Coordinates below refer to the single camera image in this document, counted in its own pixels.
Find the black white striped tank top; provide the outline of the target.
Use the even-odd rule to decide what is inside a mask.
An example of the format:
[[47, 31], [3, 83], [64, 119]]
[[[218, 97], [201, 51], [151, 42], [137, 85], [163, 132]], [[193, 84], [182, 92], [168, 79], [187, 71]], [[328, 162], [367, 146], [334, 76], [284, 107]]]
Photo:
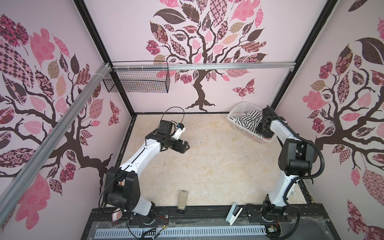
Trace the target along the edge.
[[256, 133], [256, 127], [262, 120], [261, 111], [250, 111], [242, 116], [230, 117], [237, 126], [243, 127], [248, 131]]

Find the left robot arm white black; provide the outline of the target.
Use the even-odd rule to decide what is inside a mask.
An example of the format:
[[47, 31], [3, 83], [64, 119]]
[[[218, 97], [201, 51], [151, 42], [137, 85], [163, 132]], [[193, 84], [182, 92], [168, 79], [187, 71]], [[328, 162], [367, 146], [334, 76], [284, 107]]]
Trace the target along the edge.
[[159, 126], [144, 138], [144, 144], [127, 162], [107, 171], [101, 203], [140, 215], [148, 223], [154, 221], [155, 204], [141, 196], [140, 176], [160, 152], [171, 149], [184, 154], [190, 149], [189, 143], [180, 139], [185, 130], [183, 123], [161, 120]]

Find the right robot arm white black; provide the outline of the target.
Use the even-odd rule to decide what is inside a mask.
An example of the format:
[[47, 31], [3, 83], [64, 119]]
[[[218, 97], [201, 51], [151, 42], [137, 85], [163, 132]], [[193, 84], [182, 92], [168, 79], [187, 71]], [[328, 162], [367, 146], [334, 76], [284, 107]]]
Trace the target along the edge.
[[307, 141], [301, 140], [284, 118], [278, 116], [269, 106], [262, 110], [262, 121], [257, 126], [257, 133], [262, 136], [277, 137], [282, 143], [278, 158], [281, 170], [274, 189], [263, 201], [261, 215], [267, 222], [272, 222], [284, 215], [288, 198], [296, 185], [296, 178], [310, 175], [315, 161], [315, 149]]

